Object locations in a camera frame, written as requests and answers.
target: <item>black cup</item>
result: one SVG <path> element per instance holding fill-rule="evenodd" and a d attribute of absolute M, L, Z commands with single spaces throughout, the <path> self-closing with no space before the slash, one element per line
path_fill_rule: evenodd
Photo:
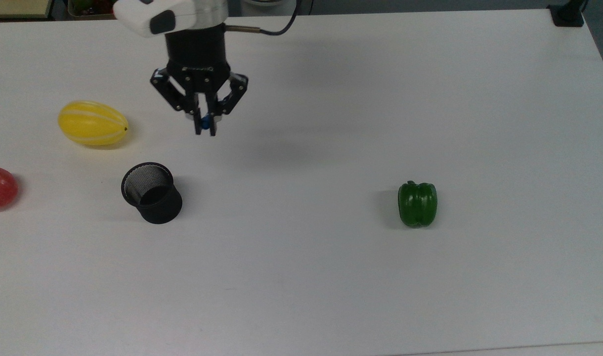
<path fill-rule="evenodd" d="M 138 164 L 121 181 L 121 194 L 148 223 L 168 223 L 181 212 L 181 194 L 170 171 L 161 164 Z"/>

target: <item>white table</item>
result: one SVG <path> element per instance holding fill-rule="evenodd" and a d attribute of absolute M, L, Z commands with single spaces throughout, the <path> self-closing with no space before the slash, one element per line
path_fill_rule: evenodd
<path fill-rule="evenodd" d="M 419 354 L 420 356 L 603 356 L 603 343 Z"/>
<path fill-rule="evenodd" d="M 237 18 L 278 29 L 286 18 Z M 162 37 L 0 23 L 0 356 L 378 356 L 603 342 L 603 63 L 548 10 L 312 16 L 227 35 L 249 89 L 193 135 Z M 123 144 L 57 113 L 123 112 Z M 126 171 L 166 165 L 150 225 Z M 429 228 L 398 187 L 432 182 Z"/>

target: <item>striped melon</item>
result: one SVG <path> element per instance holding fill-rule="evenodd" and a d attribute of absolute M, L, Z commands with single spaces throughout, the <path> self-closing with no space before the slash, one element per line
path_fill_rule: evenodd
<path fill-rule="evenodd" d="M 95 101 L 72 101 L 58 115 L 66 137 L 81 144 L 112 144 L 123 139 L 128 121 L 117 110 Z"/>

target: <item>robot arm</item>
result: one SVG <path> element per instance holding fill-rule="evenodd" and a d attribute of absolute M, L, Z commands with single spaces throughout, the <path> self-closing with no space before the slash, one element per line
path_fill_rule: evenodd
<path fill-rule="evenodd" d="M 196 134 L 209 129 L 215 135 L 216 124 L 231 113 L 248 83 L 245 75 L 231 72 L 225 57 L 226 0 L 118 0 L 113 10 L 120 22 L 141 36 L 166 36 L 168 65 L 155 70 L 150 82 L 173 109 L 194 120 Z M 227 81 L 231 92 L 219 100 L 218 90 Z M 207 102 L 204 117 L 200 94 Z"/>

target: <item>green bell pepper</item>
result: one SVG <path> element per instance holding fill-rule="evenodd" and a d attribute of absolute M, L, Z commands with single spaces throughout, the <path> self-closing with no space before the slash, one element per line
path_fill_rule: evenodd
<path fill-rule="evenodd" d="M 398 190 L 398 213 L 409 227 L 429 226 L 437 211 L 437 193 L 430 183 L 415 184 L 412 180 Z"/>

